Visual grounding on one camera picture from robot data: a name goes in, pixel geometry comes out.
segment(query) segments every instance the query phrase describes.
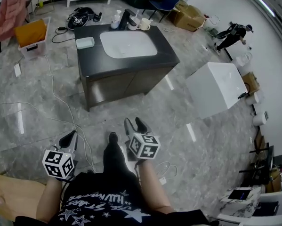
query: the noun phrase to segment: white sink basin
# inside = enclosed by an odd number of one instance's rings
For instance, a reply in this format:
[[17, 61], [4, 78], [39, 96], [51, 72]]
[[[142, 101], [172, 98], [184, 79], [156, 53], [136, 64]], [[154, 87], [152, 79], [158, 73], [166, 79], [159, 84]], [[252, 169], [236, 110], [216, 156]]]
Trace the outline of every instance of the white sink basin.
[[100, 39], [105, 53], [112, 58], [154, 56], [158, 53], [149, 36], [141, 31], [103, 32]]
[[231, 108], [247, 92], [236, 66], [229, 63], [206, 63], [186, 85], [202, 119]]

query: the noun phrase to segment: plastic storage box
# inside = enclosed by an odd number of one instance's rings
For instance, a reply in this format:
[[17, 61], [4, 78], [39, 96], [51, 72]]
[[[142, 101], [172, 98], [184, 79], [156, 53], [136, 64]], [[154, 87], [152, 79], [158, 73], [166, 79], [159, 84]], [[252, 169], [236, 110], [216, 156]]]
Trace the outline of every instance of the plastic storage box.
[[46, 17], [42, 19], [47, 27], [45, 40], [39, 41], [37, 43], [30, 44], [28, 46], [20, 48], [18, 50], [22, 52], [26, 59], [32, 59], [37, 56], [45, 55], [47, 53], [47, 39], [48, 39], [48, 28], [50, 25], [51, 17]]

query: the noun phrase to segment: bathroom vanity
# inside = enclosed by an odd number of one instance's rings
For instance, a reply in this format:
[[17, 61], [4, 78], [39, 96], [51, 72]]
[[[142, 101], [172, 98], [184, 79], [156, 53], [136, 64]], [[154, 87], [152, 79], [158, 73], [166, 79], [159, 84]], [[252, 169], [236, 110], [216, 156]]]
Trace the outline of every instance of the bathroom vanity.
[[93, 37], [78, 49], [87, 110], [100, 103], [148, 93], [180, 61], [156, 26], [148, 31], [115, 31], [109, 24], [75, 28], [75, 38]]

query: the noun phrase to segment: pink chair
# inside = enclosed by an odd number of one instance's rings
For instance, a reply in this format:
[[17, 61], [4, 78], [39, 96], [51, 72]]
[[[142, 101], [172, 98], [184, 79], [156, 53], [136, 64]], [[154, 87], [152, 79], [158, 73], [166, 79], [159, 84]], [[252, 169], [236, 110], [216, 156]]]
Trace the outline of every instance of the pink chair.
[[0, 42], [14, 36], [27, 16], [26, 0], [2, 0], [0, 3]]

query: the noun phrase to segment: black countertop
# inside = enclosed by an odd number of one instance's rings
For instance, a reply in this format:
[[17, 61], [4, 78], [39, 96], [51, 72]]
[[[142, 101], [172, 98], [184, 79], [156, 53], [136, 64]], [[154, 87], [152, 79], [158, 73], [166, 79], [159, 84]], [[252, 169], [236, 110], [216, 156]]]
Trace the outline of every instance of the black countertop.
[[146, 69], [174, 67], [180, 62], [157, 26], [151, 26], [150, 30], [147, 31], [138, 30], [147, 33], [150, 37], [158, 51], [156, 55], [119, 59], [109, 57], [104, 51], [100, 34], [110, 31], [117, 30], [111, 29], [110, 24], [75, 28], [75, 39], [93, 37], [95, 41], [94, 47], [77, 50], [79, 66], [84, 77], [99, 79]]

